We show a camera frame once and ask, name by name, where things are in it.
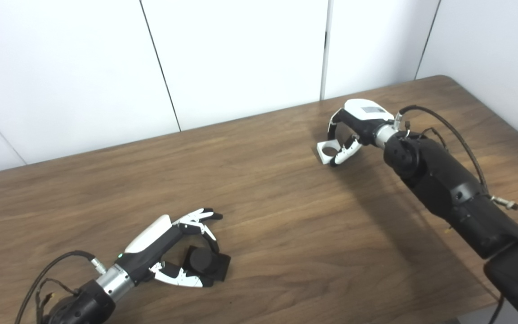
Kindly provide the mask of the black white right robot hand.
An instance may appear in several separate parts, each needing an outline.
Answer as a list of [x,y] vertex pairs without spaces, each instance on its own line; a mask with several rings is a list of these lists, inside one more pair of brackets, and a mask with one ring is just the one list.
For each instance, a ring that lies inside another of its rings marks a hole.
[[[327,158],[324,163],[333,167],[339,166],[363,146],[373,145],[385,149],[387,141],[397,132],[394,122],[394,115],[374,101],[345,101],[343,107],[333,113],[327,127],[327,142],[335,146],[337,154]],[[354,132],[342,145],[336,139],[336,130],[340,123]]]

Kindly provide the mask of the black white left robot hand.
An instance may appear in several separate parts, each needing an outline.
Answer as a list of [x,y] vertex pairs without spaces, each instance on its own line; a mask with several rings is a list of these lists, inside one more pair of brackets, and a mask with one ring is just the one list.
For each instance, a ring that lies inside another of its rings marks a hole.
[[204,221],[222,218],[223,215],[212,208],[200,208],[175,221],[171,221],[169,215],[162,215],[128,244],[115,264],[125,271],[135,286],[156,279],[183,287],[212,287],[212,279],[205,279],[192,270],[166,263],[162,257],[183,236],[192,234],[201,235],[207,240],[212,252],[219,252],[217,239]]

